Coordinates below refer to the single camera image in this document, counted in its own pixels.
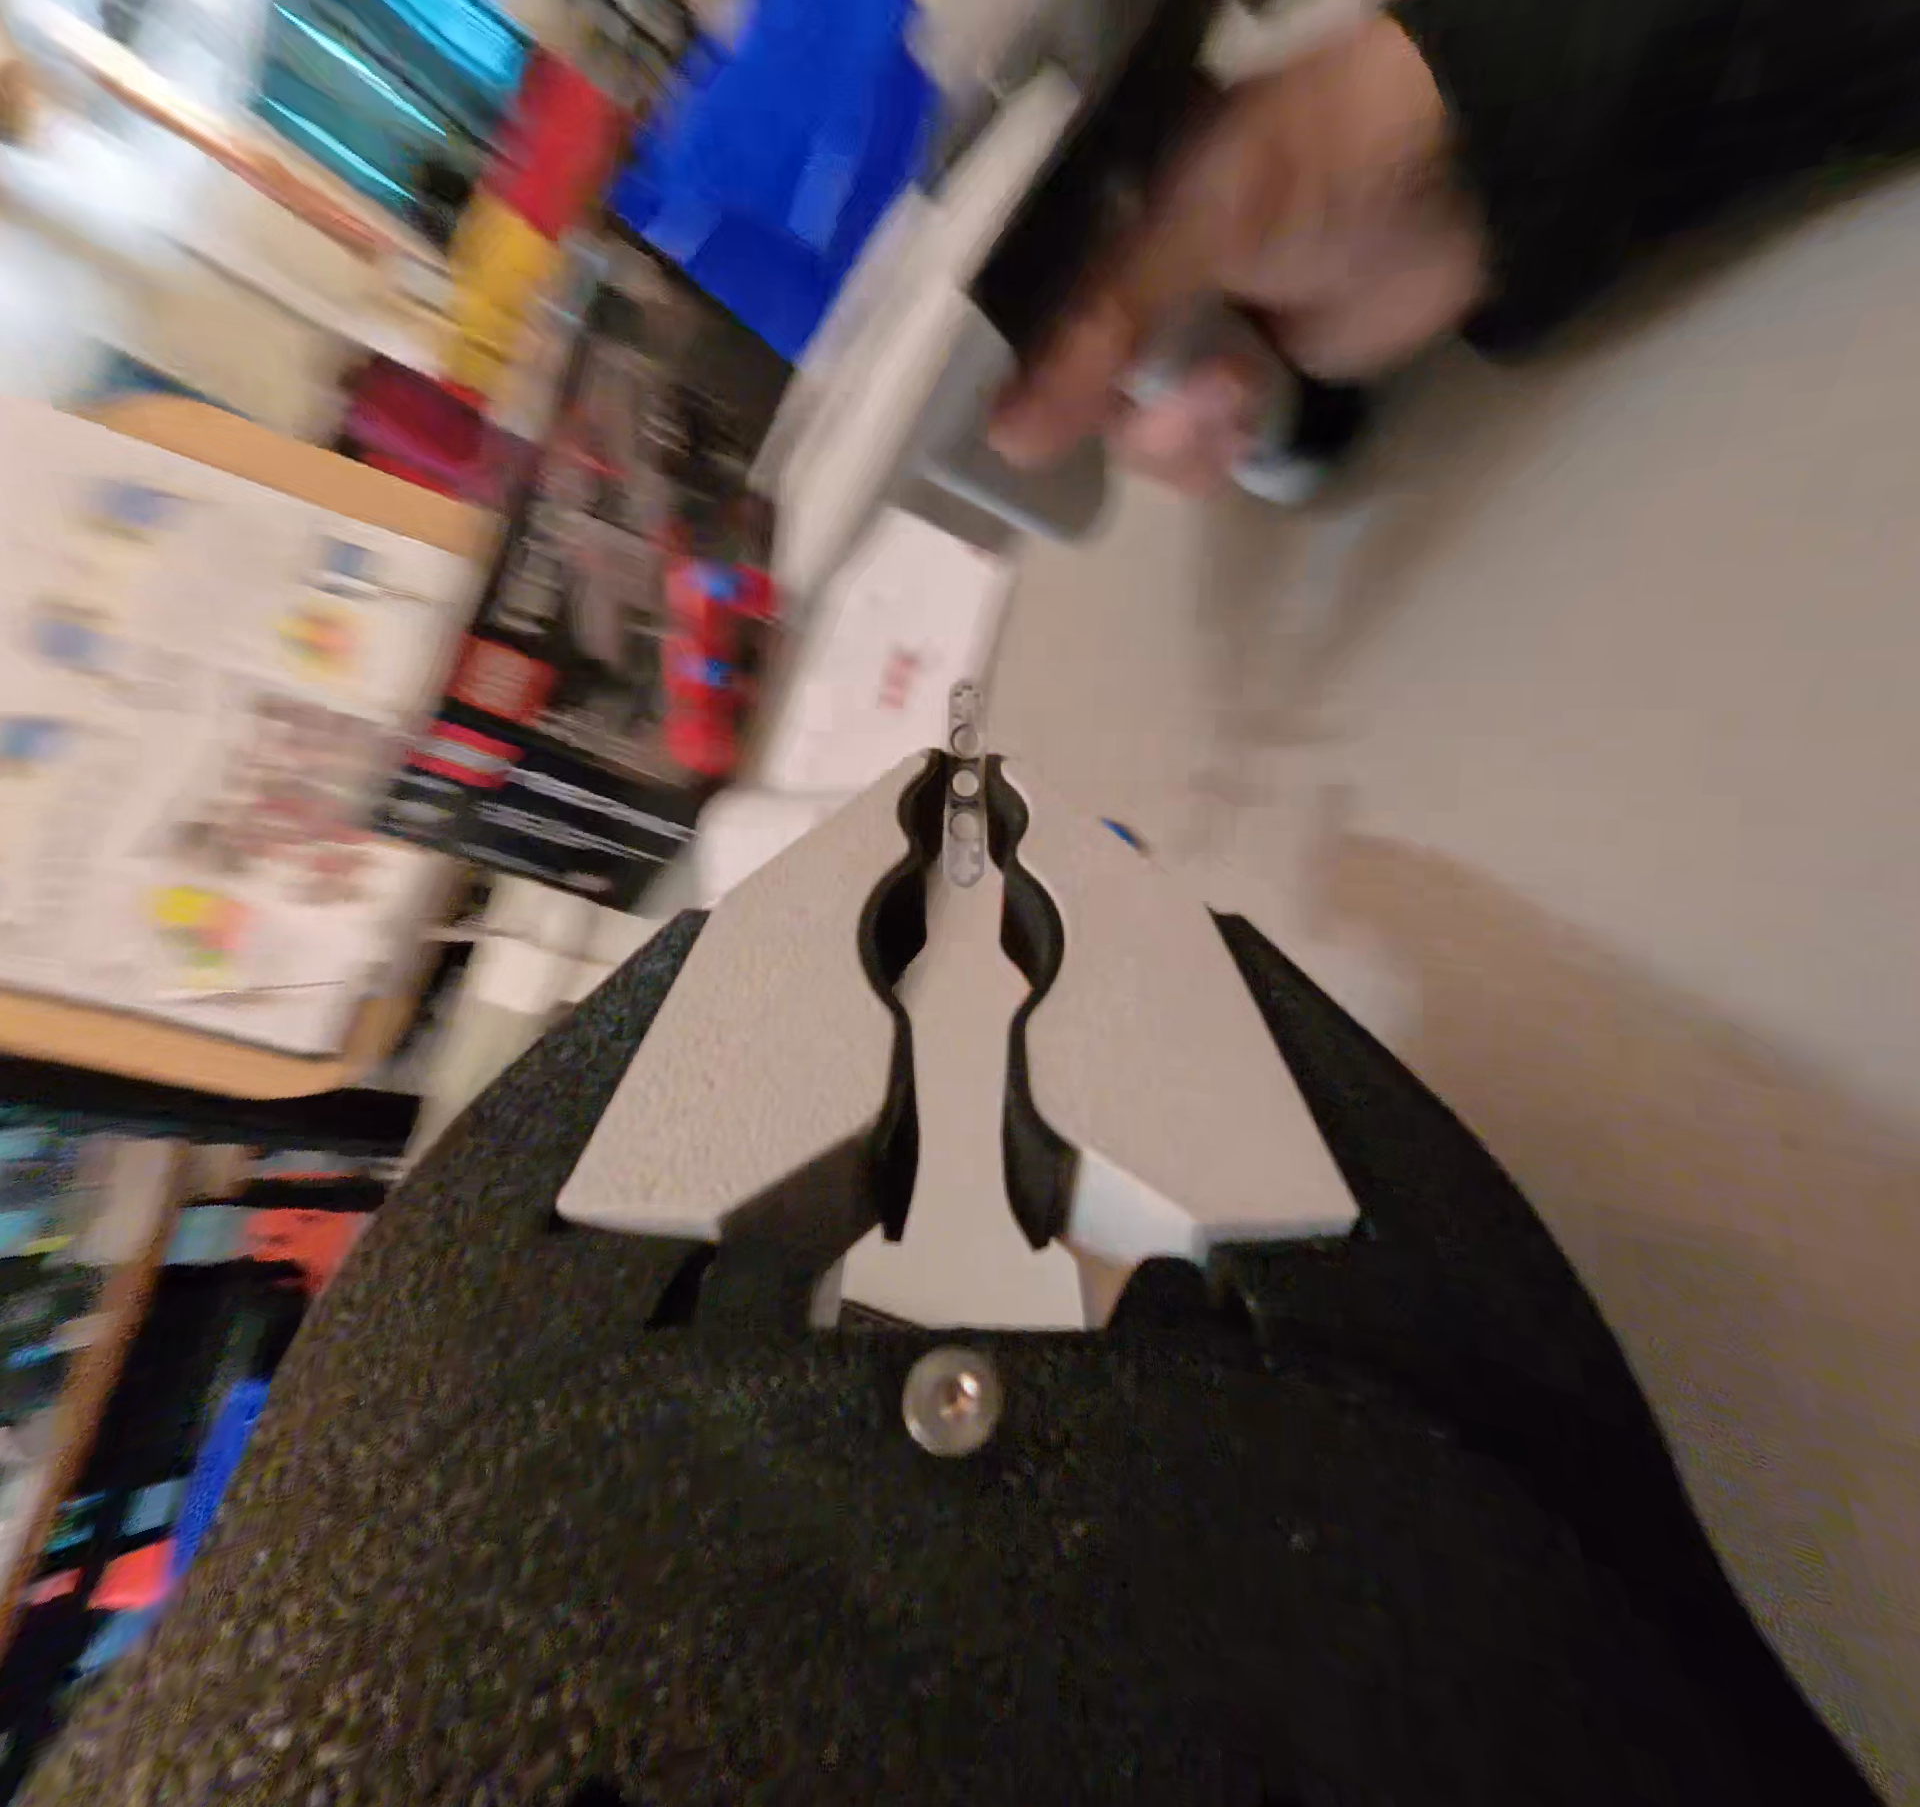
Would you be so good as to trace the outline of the blue storage bin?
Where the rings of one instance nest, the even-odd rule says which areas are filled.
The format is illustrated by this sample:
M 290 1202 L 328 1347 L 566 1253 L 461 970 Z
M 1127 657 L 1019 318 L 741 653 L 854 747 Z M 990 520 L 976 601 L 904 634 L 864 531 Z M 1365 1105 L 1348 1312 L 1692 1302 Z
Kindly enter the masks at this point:
M 181 1516 L 178 1516 L 178 1533 L 168 1533 L 168 1583 L 189 1574 L 220 1503 L 225 1503 L 225 1487 L 260 1429 L 260 1407 L 263 1407 L 272 1378 L 237 1378 L 225 1389 L 208 1429 L 201 1429 L 201 1450 L 197 1450 L 197 1469 L 181 1487 Z

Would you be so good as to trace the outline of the small blue plastic bin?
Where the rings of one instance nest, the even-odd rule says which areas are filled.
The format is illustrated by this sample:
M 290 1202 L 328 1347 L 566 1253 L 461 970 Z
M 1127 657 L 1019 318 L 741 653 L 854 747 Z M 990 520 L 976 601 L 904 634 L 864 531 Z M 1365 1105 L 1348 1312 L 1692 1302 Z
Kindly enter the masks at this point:
M 798 362 L 929 129 L 920 0 L 747 0 L 635 129 L 607 222 Z

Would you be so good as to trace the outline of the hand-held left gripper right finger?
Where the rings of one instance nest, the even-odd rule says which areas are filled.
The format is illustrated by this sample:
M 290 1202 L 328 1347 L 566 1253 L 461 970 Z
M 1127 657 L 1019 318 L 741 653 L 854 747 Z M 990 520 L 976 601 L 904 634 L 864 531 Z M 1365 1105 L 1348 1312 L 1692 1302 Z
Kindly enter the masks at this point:
M 1110 1271 L 1348 1237 L 1331 1160 L 1219 914 L 1116 824 L 992 756 L 1005 1186 L 1033 1245 Z

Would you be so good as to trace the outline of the small grey toy beam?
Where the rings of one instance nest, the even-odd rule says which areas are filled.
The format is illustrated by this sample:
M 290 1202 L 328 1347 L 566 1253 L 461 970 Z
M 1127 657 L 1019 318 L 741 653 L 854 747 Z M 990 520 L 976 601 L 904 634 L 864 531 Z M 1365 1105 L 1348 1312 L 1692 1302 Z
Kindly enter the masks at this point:
M 979 731 L 990 699 L 976 677 L 953 677 L 948 694 L 948 824 L 939 824 L 939 846 L 948 846 L 948 884 L 953 889 L 976 889 L 990 878 L 990 731 Z

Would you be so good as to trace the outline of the white instruction booklet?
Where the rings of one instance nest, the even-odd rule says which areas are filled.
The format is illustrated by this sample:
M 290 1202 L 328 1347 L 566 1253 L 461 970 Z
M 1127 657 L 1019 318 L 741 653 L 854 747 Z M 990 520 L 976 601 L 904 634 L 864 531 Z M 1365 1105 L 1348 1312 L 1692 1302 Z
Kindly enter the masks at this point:
M 874 509 L 828 576 L 775 711 L 755 747 L 761 794 L 842 801 L 948 744 L 948 694 L 990 677 L 1019 569 L 920 509 Z

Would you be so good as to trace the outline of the black toy box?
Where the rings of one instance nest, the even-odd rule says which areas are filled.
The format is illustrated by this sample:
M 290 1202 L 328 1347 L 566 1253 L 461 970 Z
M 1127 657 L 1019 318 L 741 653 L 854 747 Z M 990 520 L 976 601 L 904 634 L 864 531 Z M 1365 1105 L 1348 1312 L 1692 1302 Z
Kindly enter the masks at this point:
M 376 824 L 635 912 L 710 794 L 656 744 L 670 561 L 773 576 L 747 489 L 793 362 L 670 260 L 607 246 L 505 545 Z

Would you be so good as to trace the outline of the wooden board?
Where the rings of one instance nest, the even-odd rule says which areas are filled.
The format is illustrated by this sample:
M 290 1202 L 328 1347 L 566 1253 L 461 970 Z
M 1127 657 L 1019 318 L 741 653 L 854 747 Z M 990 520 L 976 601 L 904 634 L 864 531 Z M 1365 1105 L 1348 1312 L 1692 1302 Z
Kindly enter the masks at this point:
M 411 545 L 444 545 L 468 569 L 468 580 L 492 576 L 498 526 L 474 505 L 452 505 L 452 495 L 434 495 L 386 468 L 290 443 L 290 432 L 251 428 L 225 403 L 131 392 L 131 402 L 86 403 L 86 423 L 111 428 L 129 443 L 168 445 L 181 462 L 201 462 L 220 479 L 303 495 L 349 526 L 376 526 Z M 434 969 L 428 929 L 450 925 L 450 898 L 452 898 L 452 864 L 444 864 L 444 857 L 411 857 L 411 864 L 421 864 L 421 912 L 411 912 L 398 953 L 386 959 L 386 982 L 374 984 L 374 998 L 360 998 L 339 1058 L 260 1049 L 260 1046 L 208 1039 L 208 1027 L 143 1019 L 143 1015 L 42 998 L 42 997 L 16 997 L 16 984 L 0 997 L 0 1058 L 7 1067 L 80 1067 L 80 1072 L 106 1072 L 129 1085 L 220 1091 L 220 1103 L 243 1103 L 243 1105 L 290 1105 L 310 1091 L 361 1085 L 398 1049 L 398 1039 L 421 1005 L 421 984 Z

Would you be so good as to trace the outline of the red plastic bin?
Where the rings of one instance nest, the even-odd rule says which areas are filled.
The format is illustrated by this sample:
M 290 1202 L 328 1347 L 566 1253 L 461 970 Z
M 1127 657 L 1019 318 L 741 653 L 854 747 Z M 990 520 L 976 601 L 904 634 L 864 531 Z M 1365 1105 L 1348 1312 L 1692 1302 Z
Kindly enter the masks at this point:
M 530 48 L 484 165 L 484 195 L 498 195 L 536 240 L 566 240 L 599 213 L 623 137 L 634 137 L 634 107 L 615 107 L 566 58 Z

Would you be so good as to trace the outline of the maroon plastic bin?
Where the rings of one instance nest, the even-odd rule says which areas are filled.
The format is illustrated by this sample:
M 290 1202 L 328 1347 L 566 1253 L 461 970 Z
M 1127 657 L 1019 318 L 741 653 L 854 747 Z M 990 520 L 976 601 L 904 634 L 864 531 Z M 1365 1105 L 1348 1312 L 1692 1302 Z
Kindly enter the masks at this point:
M 360 355 L 345 372 L 339 457 L 404 479 L 434 495 L 498 505 L 498 432 L 444 377 L 398 355 Z

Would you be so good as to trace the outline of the person's right forearm black sleeve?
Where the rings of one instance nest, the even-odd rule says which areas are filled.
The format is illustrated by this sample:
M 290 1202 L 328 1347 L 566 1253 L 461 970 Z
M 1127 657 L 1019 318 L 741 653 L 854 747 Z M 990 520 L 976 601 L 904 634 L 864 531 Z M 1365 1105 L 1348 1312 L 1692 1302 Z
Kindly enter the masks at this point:
M 1517 355 L 1660 240 L 1920 144 L 1920 0 L 1388 0 L 1482 222 L 1466 345 Z

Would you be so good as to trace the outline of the black shelf rack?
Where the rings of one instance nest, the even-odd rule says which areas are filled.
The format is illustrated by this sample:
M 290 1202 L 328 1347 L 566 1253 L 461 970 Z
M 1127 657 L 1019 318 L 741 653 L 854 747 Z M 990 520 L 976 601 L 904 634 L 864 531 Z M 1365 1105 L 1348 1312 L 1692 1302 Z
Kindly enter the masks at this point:
M 0 1646 L 18 1632 L 25 1583 L 55 1533 L 55 1503 L 80 1489 L 111 1389 L 129 1372 L 131 1328 L 154 1296 L 154 1271 L 201 1146 L 320 1146 L 349 1160 L 398 1160 L 421 1126 L 421 1091 L 339 1085 L 292 1103 L 230 1103 L 197 1085 L 154 1085 L 86 1067 L 0 1058 L 7 1134 L 51 1126 L 51 1143 L 91 1171 L 98 1202 L 80 1245 L 86 1312 L 55 1328 L 18 1328 L 16 1347 L 55 1364 L 51 1396 L 7 1429 L 25 1457 L 7 1462 L 7 1594 Z

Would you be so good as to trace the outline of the person's right hand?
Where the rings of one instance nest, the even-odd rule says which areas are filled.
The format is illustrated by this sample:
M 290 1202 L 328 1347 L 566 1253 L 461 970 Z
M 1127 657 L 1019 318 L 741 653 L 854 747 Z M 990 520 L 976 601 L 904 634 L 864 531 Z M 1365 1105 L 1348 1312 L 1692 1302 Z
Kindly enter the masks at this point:
M 1466 327 L 1479 284 L 1450 107 L 1374 13 L 1211 101 L 992 402 L 990 445 L 1037 468 L 1103 432 L 1199 495 L 1260 462 L 1267 355 L 1358 387 Z

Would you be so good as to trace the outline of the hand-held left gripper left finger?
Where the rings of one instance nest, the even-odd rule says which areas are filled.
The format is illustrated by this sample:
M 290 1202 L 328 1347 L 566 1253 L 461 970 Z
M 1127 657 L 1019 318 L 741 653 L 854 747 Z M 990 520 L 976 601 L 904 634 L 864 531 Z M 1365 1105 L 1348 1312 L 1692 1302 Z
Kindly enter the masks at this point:
M 704 1245 L 904 1237 L 920 1067 L 900 982 L 924 953 L 948 756 L 908 747 L 693 929 L 575 1176 L 566 1228 Z

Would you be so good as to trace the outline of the white instruction poster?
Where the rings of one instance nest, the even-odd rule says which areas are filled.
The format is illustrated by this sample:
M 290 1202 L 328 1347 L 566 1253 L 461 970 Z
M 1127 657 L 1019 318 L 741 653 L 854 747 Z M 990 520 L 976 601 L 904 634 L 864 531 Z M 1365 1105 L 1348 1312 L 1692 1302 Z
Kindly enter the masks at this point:
M 468 569 L 42 402 L 0 479 L 0 982 L 339 1058 L 421 912 L 376 812 Z

